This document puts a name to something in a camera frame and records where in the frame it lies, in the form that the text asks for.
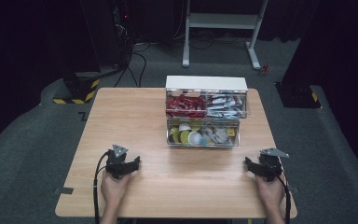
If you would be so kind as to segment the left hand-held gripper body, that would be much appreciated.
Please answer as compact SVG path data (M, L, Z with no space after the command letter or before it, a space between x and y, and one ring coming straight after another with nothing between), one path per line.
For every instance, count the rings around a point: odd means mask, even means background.
M113 145L108 150L108 159L105 170L114 178L121 179L124 175L129 174L129 165L125 162L128 150L119 145Z

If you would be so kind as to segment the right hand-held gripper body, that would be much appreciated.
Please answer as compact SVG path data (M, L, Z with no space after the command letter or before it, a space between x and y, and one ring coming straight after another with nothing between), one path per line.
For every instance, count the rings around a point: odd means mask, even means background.
M268 182L282 173L281 158L289 158L289 154L276 147L270 147L260 150L259 161L265 169L263 176Z

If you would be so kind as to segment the clear drawer with packets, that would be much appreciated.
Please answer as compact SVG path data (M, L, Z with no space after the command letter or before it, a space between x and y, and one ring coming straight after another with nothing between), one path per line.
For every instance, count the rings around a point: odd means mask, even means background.
M245 119L247 91L167 89L167 117Z

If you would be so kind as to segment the pile of red packets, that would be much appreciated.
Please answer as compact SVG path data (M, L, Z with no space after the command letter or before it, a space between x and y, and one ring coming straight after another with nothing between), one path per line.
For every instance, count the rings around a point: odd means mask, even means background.
M179 95L166 100L166 115L172 118L205 118L206 101L201 97Z

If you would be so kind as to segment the white-topped clear organizer box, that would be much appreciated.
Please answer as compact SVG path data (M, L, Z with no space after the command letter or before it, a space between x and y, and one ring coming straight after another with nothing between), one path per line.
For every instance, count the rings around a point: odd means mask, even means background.
M168 76L167 89L186 90L229 90L247 91L247 83L243 77L201 77L201 76Z

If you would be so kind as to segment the person's right hand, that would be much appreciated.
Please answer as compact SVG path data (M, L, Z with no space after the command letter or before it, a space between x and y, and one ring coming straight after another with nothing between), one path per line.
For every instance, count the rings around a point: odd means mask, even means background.
M281 181L275 177L272 181L265 180L262 176L255 177L259 197L267 208L280 207L285 195Z

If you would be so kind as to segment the clear drawer with capsules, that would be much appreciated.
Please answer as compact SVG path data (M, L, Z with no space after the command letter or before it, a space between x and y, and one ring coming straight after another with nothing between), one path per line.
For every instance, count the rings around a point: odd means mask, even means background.
M175 118L168 120L180 120L180 121L190 121L190 120L199 120L203 123L203 128L207 126L213 126L216 128L226 128L234 129L236 135L229 137L228 142L225 144L205 144L200 147L238 147L240 145L240 122L238 120L230 119L186 119L186 118Z

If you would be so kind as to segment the pile of grey sachets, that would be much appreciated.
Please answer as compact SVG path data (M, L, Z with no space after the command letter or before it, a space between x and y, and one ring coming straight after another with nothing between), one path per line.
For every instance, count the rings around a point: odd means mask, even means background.
M207 126L203 128L203 138L207 144L225 144L228 142L229 136L226 128L216 128Z

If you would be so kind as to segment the pile of green white capsules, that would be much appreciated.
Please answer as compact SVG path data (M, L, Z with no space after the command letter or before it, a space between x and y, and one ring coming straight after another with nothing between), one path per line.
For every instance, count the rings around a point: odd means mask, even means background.
M203 123L199 120L167 121L167 144L169 146L204 146Z

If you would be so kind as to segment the pile of white packets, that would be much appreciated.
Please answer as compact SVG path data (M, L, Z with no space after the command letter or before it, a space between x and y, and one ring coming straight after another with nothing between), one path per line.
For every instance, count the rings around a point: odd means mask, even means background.
M237 95L212 95L207 98L207 116L223 119L246 117L244 99Z

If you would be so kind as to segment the plain black stand base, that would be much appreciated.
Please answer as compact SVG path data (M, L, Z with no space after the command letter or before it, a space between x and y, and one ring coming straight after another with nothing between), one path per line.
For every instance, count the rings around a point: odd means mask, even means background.
M282 105L287 108L321 108L321 103L316 93L310 88L296 89L283 85L281 82L275 83L275 88L280 96Z

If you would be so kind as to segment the black yellow striped stand base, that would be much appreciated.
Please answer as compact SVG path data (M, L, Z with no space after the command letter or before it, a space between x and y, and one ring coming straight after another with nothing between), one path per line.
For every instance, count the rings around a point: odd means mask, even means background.
M53 96L53 102L58 105L87 104L94 96L99 82L98 78L65 75Z

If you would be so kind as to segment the black computer tower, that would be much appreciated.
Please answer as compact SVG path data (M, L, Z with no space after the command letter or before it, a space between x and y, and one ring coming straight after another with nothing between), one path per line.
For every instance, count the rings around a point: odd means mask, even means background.
M120 62L127 65L133 46L134 32L131 25L129 0L110 0L113 24L120 52Z

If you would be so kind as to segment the white metal stand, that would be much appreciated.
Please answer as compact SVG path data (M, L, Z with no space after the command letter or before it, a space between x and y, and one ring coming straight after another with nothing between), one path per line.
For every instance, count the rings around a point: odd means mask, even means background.
M250 41L245 43L246 50L250 57L254 70L260 70L262 66L255 53L255 42L264 19L269 0L262 0L259 12L254 15L242 14L216 14L216 13L193 13L191 11L191 0L186 0L186 26L185 42L183 47L182 66L189 67L189 36L191 28L212 28L212 29L237 29L252 30Z

